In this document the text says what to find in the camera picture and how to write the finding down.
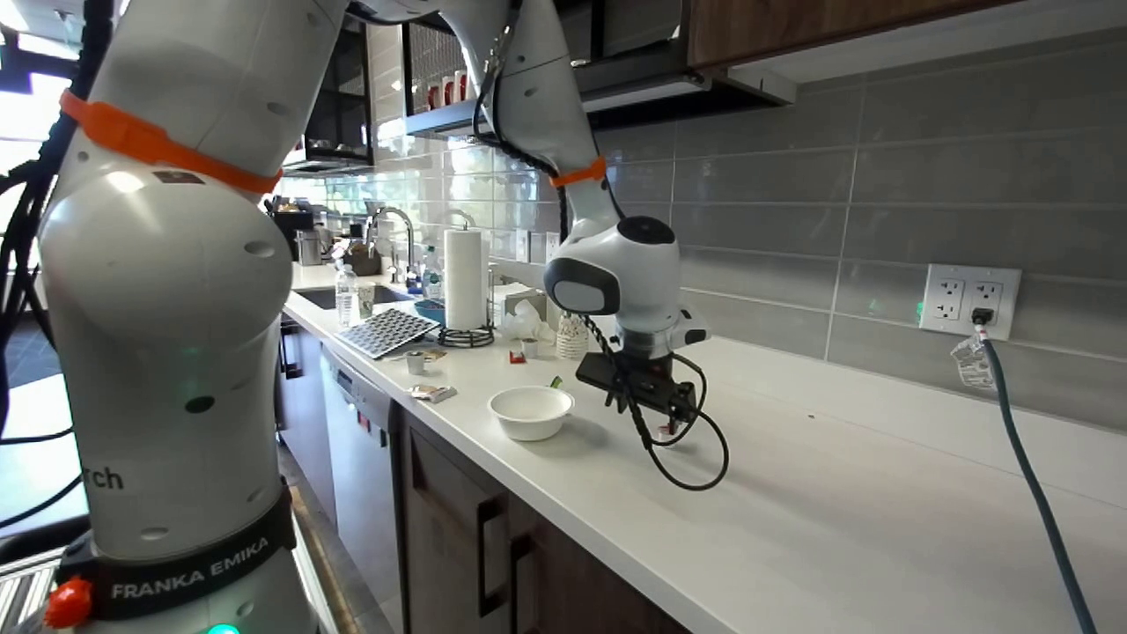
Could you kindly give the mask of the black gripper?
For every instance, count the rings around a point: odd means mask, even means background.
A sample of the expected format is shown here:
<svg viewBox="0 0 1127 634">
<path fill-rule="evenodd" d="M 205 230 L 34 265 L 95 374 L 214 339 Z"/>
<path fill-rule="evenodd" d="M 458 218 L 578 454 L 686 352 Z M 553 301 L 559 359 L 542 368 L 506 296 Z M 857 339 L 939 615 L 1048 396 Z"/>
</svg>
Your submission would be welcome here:
<svg viewBox="0 0 1127 634">
<path fill-rule="evenodd" d="M 640 404 L 681 421 L 699 419 L 699 386 L 674 376 L 669 356 L 645 359 L 600 345 L 595 352 L 580 356 L 573 376 L 588 386 L 600 386 L 618 410 Z"/>
</svg>

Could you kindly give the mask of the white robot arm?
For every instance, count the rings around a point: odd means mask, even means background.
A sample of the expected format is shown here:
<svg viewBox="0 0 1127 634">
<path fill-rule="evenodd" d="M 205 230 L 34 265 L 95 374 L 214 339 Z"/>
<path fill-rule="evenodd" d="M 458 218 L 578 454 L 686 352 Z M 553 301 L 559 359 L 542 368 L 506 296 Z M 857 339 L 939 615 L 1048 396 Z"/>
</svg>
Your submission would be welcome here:
<svg viewBox="0 0 1127 634">
<path fill-rule="evenodd" d="M 129 0 L 65 97 L 74 139 L 38 224 L 90 517 L 47 634 L 318 634 L 270 421 L 292 248 L 261 198 L 353 3 L 445 18 L 487 139 L 573 203 L 556 307 L 609 313 L 628 359 L 706 339 L 674 233 L 618 212 L 553 0 Z"/>
</svg>

